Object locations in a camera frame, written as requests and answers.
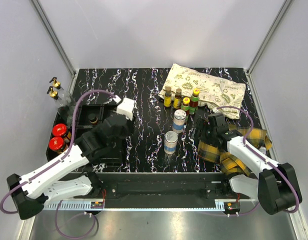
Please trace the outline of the clear pump bottle gold top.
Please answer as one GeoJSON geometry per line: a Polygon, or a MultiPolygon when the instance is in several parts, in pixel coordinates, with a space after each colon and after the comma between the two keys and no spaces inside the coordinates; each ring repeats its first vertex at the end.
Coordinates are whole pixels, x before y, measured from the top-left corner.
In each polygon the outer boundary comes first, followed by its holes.
{"type": "Polygon", "coordinates": [[[67,90],[63,89],[57,78],[53,77],[49,83],[52,85],[49,87],[47,94],[49,94],[49,96],[54,99],[57,104],[60,104],[61,107],[74,109],[76,102],[73,96],[67,90]]]}

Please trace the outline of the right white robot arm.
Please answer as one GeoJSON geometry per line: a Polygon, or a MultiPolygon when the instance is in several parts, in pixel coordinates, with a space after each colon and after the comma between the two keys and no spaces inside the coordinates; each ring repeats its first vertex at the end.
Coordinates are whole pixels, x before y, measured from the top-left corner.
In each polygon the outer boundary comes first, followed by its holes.
{"type": "Polygon", "coordinates": [[[221,113],[199,118],[193,138],[201,160],[218,164],[227,177],[222,195],[245,195],[258,201],[269,215],[295,213],[303,201],[294,167],[279,163],[259,150],[271,148],[262,129],[227,124],[221,113]]]}

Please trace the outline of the short green label sauce bottle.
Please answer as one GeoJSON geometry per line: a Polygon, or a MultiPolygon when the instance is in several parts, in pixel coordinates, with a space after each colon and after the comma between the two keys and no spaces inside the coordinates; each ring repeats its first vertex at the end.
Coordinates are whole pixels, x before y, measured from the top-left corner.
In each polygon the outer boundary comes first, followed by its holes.
{"type": "Polygon", "coordinates": [[[184,97],[182,99],[181,109],[185,112],[189,110],[190,107],[190,99],[188,97],[184,97]]]}

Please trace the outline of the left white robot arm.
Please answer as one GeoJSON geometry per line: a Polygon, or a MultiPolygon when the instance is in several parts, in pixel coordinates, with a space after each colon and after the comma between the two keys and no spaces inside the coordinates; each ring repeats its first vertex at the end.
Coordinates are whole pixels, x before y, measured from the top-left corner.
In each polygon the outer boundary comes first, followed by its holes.
{"type": "Polygon", "coordinates": [[[8,194],[16,207],[14,213],[21,220],[27,220],[52,201],[84,195],[97,198],[102,193],[102,186],[95,174],[87,173],[69,181],[62,181],[62,178],[109,153],[121,151],[122,141],[134,132],[134,124],[133,113],[115,112],[40,168],[22,176],[16,173],[8,176],[8,194]]]}

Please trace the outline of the red lid chili jar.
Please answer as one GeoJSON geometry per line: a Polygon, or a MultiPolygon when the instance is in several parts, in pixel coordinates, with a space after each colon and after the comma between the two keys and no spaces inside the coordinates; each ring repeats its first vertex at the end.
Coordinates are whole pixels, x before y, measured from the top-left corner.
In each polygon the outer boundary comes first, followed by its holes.
{"type": "Polygon", "coordinates": [[[62,154],[68,149],[68,144],[60,136],[54,136],[49,140],[48,147],[57,154],[62,154]]]}
{"type": "Polygon", "coordinates": [[[66,143],[71,142],[72,134],[69,128],[63,123],[58,123],[53,127],[52,135],[54,137],[61,137],[66,143]]]}

